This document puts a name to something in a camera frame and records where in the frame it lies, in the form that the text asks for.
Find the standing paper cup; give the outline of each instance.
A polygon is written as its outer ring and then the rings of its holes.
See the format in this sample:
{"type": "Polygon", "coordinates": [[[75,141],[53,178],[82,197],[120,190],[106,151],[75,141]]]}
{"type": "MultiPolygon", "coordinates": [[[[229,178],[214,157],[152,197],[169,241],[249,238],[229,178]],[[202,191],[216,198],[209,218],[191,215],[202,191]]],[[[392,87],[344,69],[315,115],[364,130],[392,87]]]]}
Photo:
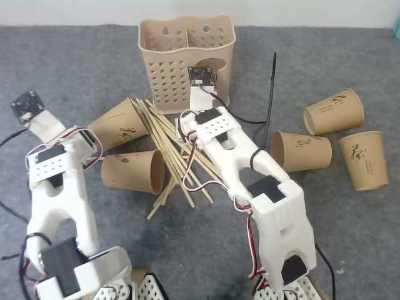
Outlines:
{"type": "Polygon", "coordinates": [[[103,114],[88,128],[100,139],[104,150],[120,146],[148,133],[129,98],[103,114]]]}
{"type": "Polygon", "coordinates": [[[321,169],[331,163],[332,145],[326,137],[276,131],[271,156],[286,172],[321,169]]]}
{"type": "Polygon", "coordinates": [[[379,131],[346,136],[339,146],[356,191],[377,189],[389,184],[379,131]]]}
{"type": "Polygon", "coordinates": [[[309,134],[332,133],[364,124],[364,108],[352,89],[345,89],[304,109],[302,115],[309,134]]]}
{"type": "Polygon", "coordinates": [[[163,189],[165,163],[160,150],[107,155],[101,179],[110,188],[159,194],[163,189]]]}

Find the electronic component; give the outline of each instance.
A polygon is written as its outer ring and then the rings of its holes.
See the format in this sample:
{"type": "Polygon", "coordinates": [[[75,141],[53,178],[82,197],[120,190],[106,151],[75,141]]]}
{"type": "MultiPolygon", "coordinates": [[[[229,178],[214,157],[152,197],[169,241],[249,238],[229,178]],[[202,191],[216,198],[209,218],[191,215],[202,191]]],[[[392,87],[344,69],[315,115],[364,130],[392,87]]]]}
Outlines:
{"type": "Polygon", "coordinates": [[[29,124],[33,118],[46,109],[34,90],[30,90],[22,96],[19,96],[16,100],[11,102],[10,106],[22,125],[29,124]]]}
{"type": "Polygon", "coordinates": [[[75,237],[49,246],[40,252],[40,256],[46,279],[53,277],[57,279],[63,297],[80,290],[74,268],[88,262],[88,258],[78,251],[75,237]]]}
{"type": "Polygon", "coordinates": [[[210,67],[188,67],[191,86],[215,86],[213,70],[210,67]]]}

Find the tipped over paper cup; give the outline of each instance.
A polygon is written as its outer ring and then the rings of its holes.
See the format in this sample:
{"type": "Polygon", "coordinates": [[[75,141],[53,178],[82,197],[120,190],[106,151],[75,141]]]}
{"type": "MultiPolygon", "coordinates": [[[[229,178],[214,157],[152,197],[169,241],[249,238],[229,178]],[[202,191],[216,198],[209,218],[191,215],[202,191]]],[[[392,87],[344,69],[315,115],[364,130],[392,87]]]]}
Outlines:
{"type": "Polygon", "coordinates": [[[159,194],[163,189],[165,163],[160,150],[107,155],[101,179],[110,188],[159,194]]]}
{"type": "Polygon", "coordinates": [[[332,133],[364,124],[364,108],[352,89],[345,89],[304,109],[304,125],[309,134],[332,133]]]}
{"type": "Polygon", "coordinates": [[[377,189],[389,184],[379,131],[368,131],[339,140],[347,170],[356,191],[377,189]]]}
{"type": "Polygon", "coordinates": [[[331,163],[332,145],[326,137],[276,131],[271,156],[286,172],[326,168],[331,163]]]}
{"type": "Polygon", "coordinates": [[[148,133],[129,98],[92,122],[88,128],[99,138],[104,150],[120,146],[148,133]]]}

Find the red wire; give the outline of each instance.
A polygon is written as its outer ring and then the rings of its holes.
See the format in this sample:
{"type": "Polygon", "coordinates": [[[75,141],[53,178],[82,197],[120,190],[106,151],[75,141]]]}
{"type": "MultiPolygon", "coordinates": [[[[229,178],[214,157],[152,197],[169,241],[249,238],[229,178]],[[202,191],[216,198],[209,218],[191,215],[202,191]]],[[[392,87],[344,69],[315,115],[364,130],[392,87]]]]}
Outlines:
{"type": "Polygon", "coordinates": [[[26,271],[28,270],[28,267],[29,267],[30,264],[31,264],[31,261],[30,261],[29,259],[27,259],[26,262],[25,262],[25,264],[24,264],[24,266],[23,266],[23,268],[22,268],[23,274],[24,274],[24,276],[25,276],[25,278],[26,278],[27,280],[32,281],[33,283],[36,283],[36,282],[38,282],[39,280],[34,279],[34,278],[32,278],[32,277],[29,277],[29,276],[26,274],[26,271]]]}

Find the perforated basket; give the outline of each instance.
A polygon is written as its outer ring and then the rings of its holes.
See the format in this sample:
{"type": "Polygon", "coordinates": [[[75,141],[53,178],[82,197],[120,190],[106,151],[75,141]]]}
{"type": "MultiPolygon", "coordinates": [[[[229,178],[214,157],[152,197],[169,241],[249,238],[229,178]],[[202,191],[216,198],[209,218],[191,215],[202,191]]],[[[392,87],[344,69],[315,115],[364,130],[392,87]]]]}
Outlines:
{"type": "Polygon", "coordinates": [[[159,112],[173,114],[189,108],[190,66],[210,66],[217,93],[229,105],[235,41],[233,24],[227,16],[143,21],[138,44],[159,112]]]}

